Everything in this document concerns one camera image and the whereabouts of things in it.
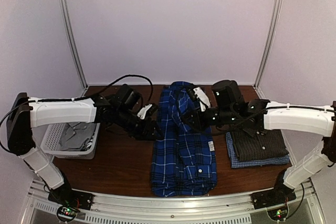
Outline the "blue plaid long sleeve shirt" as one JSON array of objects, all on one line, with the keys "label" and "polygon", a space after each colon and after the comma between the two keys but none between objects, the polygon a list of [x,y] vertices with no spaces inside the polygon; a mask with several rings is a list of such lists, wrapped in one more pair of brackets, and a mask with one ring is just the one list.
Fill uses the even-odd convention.
[{"label": "blue plaid long sleeve shirt", "polygon": [[153,145],[150,171],[152,192],[158,197],[201,196],[217,185],[217,166],[211,128],[193,131],[181,120],[200,107],[186,92],[189,82],[165,86],[159,100],[157,124],[162,140]]}]

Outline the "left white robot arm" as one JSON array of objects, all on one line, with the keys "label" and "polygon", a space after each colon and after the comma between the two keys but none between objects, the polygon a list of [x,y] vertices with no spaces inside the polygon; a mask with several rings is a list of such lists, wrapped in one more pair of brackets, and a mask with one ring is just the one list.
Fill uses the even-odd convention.
[{"label": "left white robot arm", "polygon": [[56,140],[67,123],[116,124],[137,140],[159,140],[163,137],[151,118],[157,105],[149,103],[139,112],[133,107],[142,96],[130,86],[122,85],[107,97],[100,93],[88,97],[40,99],[19,93],[11,110],[2,119],[6,122],[7,151],[21,158],[54,192],[64,205],[71,205],[75,192],[65,175],[51,162],[45,148],[37,145],[33,129],[45,127],[44,137],[55,132]]}]

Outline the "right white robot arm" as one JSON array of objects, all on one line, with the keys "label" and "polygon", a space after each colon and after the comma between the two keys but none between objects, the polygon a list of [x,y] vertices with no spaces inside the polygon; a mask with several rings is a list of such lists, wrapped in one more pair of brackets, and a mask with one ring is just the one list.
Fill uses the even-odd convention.
[{"label": "right white robot arm", "polygon": [[298,105],[267,99],[244,100],[234,80],[222,80],[212,85],[216,105],[212,106],[205,91],[194,84],[182,88],[198,108],[192,112],[179,112],[182,121],[193,131],[203,134],[210,126],[228,126],[252,131],[280,130],[296,136],[317,139],[312,150],[307,151],[289,168],[278,175],[274,188],[269,192],[272,203],[279,204],[289,196],[289,191],[335,164],[335,105]]}]

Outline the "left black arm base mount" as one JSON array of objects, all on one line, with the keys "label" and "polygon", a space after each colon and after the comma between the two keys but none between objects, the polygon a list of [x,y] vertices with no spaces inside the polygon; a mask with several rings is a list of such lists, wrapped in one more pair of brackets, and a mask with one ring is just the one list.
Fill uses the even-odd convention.
[{"label": "left black arm base mount", "polygon": [[67,178],[64,178],[64,183],[56,189],[52,189],[46,183],[45,186],[48,189],[49,201],[56,202],[65,207],[70,207],[76,211],[79,211],[80,209],[91,209],[93,194],[74,190]]}]

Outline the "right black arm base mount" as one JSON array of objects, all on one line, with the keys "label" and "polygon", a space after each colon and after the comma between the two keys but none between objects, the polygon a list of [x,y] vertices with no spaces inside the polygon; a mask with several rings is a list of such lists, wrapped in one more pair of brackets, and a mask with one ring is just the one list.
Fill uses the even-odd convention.
[{"label": "right black arm base mount", "polygon": [[252,193],[251,200],[254,209],[268,208],[275,205],[286,204],[288,201],[296,199],[294,189],[284,185],[285,169],[281,171],[275,181],[272,189]]}]

